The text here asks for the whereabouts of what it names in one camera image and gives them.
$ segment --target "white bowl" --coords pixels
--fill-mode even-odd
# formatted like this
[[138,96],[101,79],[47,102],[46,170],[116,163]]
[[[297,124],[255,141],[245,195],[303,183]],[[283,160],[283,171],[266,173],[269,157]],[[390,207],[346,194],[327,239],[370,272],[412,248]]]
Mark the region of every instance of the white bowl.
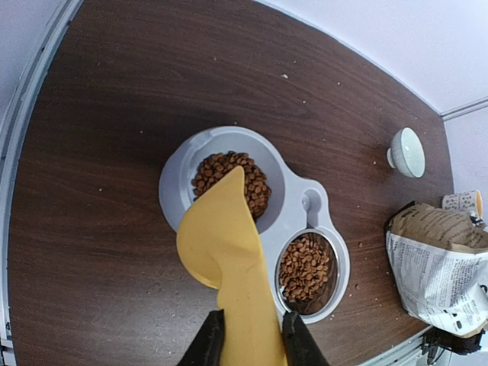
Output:
[[420,178],[425,172],[425,154],[417,134],[405,127],[391,140],[387,151],[390,166],[410,178]]

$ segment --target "dry pet food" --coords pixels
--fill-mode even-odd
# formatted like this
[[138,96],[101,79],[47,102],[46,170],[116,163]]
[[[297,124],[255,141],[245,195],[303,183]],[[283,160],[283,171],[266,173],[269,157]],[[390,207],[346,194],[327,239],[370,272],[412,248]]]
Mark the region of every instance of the dry pet food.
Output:
[[279,281],[289,301],[311,301],[329,280],[328,242],[319,234],[298,236],[287,247],[280,265]]
[[197,175],[191,184],[195,187],[195,195],[200,197],[238,165],[244,168],[246,174],[244,195],[252,218],[256,220],[268,207],[271,189],[266,185],[266,174],[254,163],[253,159],[249,158],[249,154],[229,151],[227,154],[219,153],[208,156],[198,166]]

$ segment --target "yellow plastic scoop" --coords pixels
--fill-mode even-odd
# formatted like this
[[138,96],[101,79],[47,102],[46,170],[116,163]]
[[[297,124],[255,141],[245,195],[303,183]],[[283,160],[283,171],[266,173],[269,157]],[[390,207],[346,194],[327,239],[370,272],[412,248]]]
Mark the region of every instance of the yellow plastic scoop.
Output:
[[219,290],[225,310],[221,366],[285,366],[275,303],[259,234],[237,167],[186,212],[176,238],[183,265]]

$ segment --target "dark wooden table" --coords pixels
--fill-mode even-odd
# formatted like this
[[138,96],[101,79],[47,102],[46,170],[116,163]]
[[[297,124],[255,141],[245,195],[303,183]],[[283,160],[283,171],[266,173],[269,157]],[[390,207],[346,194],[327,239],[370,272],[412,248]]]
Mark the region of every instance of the dark wooden table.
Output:
[[[159,174],[185,138],[235,122],[329,192],[352,272],[335,316],[310,327],[328,360],[358,364],[422,329],[400,305],[383,227],[409,201],[452,192],[433,111],[332,38],[256,3],[86,1],[16,181],[8,280],[20,366],[177,363],[216,293],[178,259]],[[405,126],[424,143],[422,179],[385,159]]]

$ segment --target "paper cup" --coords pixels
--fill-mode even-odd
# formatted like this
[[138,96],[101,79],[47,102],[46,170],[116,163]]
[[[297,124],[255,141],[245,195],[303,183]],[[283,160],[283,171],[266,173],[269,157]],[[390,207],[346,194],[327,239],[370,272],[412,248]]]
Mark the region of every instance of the paper cup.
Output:
[[468,212],[481,218],[483,215],[483,201],[480,191],[469,191],[450,194],[442,198],[442,208]]

